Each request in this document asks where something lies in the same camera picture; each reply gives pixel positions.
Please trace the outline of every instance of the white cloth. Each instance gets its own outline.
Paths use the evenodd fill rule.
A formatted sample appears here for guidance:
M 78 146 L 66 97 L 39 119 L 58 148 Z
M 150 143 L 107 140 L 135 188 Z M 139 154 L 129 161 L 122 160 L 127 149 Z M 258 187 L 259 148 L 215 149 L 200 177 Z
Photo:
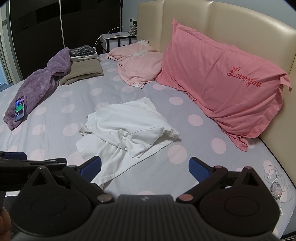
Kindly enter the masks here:
M 88 60 L 88 59 L 98 59 L 98 54 L 94 53 L 93 55 L 83 55 L 83 56 L 75 56 L 75 57 L 71 57 L 70 61 L 71 62 L 79 62 L 79 61 L 83 61 L 83 60 Z
M 104 184 L 179 137 L 148 98 L 112 104 L 88 115 L 77 143 L 83 159 L 99 156 L 102 168 L 93 179 Z

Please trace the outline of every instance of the triangular cutout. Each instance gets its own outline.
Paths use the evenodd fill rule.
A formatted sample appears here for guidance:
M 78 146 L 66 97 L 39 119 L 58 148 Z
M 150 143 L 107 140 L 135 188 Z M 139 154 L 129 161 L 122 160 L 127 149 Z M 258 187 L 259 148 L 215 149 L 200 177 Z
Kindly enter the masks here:
M 251 173 L 247 173 L 242 183 L 246 185 L 259 186 L 259 184 L 257 183 L 257 181 Z
M 35 178 L 35 180 L 33 181 L 32 186 L 37 186 L 37 185 L 45 185 L 47 184 L 47 180 L 44 177 L 43 173 L 39 173 L 38 176 Z

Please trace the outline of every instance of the stack of folded clothes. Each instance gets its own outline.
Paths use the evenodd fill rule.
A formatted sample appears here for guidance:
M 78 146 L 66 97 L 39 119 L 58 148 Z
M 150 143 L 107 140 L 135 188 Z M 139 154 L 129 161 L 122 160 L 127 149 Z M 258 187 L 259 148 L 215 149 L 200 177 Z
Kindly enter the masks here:
M 60 85 L 69 85 L 77 80 L 104 75 L 96 49 L 89 45 L 71 49 L 70 60 L 71 70 L 60 79 Z

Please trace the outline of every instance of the wall socket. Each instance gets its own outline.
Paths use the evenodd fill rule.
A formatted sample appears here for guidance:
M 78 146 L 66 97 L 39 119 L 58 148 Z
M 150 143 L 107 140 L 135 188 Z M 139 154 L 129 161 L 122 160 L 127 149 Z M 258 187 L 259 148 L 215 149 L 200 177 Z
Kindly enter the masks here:
M 133 21 L 134 21 L 134 19 L 133 18 L 130 18 L 130 27 L 133 26 Z

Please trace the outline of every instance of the bed sheet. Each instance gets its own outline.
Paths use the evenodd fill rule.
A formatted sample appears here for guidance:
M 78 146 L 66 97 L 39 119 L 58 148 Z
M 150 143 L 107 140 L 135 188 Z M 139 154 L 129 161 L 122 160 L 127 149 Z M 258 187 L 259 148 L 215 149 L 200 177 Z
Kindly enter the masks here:
M 157 111 L 180 132 L 180 139 L 106 183 L 105 192 L 114 197 L 120 194 L 171 194 L 176 198 L 198 184 L 188 170 L 192 156 L 210 166 L 222 165 L 230 171 L 252 166 L 268 188 L 264 167 L 272 164 L 284 172 L 260 139 L 250 140 L 248 151 L 241 151 L 186 94 L 155 81 L 143 89 L 129 86 L 117 75 L 117 63 L 104 60 L 103 56 L 100 56 L 100 62 L 104 76 L 59 86 L 13 131 L 1 118 L 0 150 L 26 152 L 30 160 L 65 157 L 68 164 L 80 165 L 84 160 L 77 151 L 76 142 L 82 138 L 78 130 L 80 124 L 86 122 L 86 116 L 108 104 L 148 97 Z M 0 93 L 0 116 L 4 116 L 21 85 L 22 82 Z M 278 237 L 284 232 L 295 203 L 296 191 L 292 186 L 292 200 L 281 204 L 284 215 L 274 231 Z

